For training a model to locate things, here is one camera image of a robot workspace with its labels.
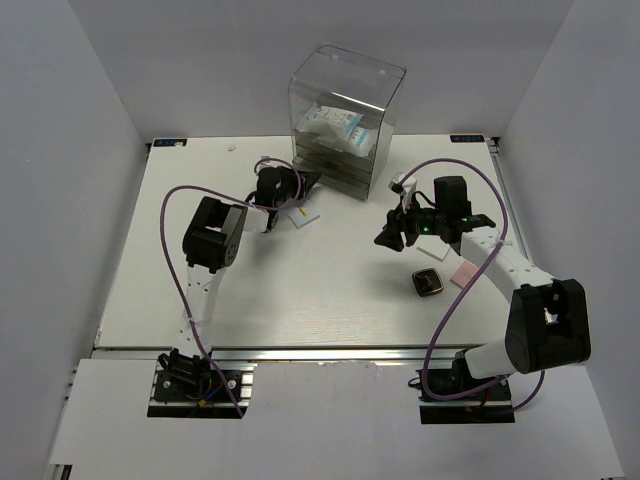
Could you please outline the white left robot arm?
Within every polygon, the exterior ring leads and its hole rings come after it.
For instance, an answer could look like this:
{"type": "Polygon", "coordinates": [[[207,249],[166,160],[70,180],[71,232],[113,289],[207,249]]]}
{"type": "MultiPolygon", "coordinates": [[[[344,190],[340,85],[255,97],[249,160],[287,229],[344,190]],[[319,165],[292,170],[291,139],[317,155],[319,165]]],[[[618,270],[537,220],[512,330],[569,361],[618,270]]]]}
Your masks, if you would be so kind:
{"type": "Polygon", "coordinates": [[[195,185],[170,190],[161,204],[160,240],[171,277],[183,303],[184,326],[179,347],[211,365],[211,352],[205,348],[204,333],[213,320],[223,277],[234,263],[245,232],[269,233],[280,213],[300,213],[321,175],[304,172],[281,163],[270,166],[266,159],[254,168],[256,186],[244,200],[234,199],[195,185]],[[166,211],[172,195],[182,190],[203,192],[182,239],[181,249],[187,267],[183,287],[170,258],[165,231],[166,211]]]}

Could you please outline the clear acrylic makeup organizer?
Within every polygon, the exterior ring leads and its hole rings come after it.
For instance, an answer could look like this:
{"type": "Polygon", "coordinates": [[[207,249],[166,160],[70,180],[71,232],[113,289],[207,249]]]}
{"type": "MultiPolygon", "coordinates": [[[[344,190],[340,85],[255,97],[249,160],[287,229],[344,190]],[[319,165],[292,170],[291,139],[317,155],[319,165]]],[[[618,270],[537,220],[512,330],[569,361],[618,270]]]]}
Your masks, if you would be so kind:
{"type": "Polygon", "coordinates": [[[365,201],[385,168],[406,69],[331,44],[311,53],[288,85],[294,164],[365,201]]]}

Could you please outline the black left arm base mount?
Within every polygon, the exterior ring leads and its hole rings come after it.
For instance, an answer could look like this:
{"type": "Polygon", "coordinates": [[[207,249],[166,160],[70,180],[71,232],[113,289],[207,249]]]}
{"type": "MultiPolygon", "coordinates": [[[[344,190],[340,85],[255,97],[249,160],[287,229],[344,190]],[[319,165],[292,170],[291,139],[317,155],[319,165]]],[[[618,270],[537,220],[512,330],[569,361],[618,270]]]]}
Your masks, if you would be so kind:
{"type": "Polygon", "coordinates": [[[173,349],[157,358],[147,408],[148,418],[241,419],[247,410],[249,372],[220,375],[209,361],[173,349]]]}

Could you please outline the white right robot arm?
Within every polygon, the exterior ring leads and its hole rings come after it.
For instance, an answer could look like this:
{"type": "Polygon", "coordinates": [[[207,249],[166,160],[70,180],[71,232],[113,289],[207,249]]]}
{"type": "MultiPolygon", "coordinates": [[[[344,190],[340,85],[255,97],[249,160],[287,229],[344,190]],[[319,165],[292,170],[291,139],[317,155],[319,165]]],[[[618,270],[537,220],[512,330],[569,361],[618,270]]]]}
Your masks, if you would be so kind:
{"type": "Polygon", "coordinates": [[[574,279],[558,280],[502,238],[496,224],[475,214],[461,176],[434,181],[435,203],[421,207],[417,181],[398,173],[390,189],[400,197],[387,214],[377,245],[402,251],[421,235],[439,237],[475,265],[510,304],[503,339],[466,351],[451,374],[453,390],[472,399],[488,379],[579,364],[591,355],[586,293],[574,279]]]}

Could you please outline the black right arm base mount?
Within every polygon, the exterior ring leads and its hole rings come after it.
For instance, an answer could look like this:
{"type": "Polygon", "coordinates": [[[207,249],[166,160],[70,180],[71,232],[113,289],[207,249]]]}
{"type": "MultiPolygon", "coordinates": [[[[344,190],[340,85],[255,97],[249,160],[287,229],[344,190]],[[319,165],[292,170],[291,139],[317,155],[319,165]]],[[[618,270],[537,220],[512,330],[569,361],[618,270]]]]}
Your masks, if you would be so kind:
{"type": "Polygon", "coordinates": [[[474,379],[466,363],[455,359],[450,366],[429,369],[428,388],[417,370],[407,385],[419,393],[420,421],[423,425],[512,424],[512,395],[507,380],[479,390],[489,378],[474,379]]]}

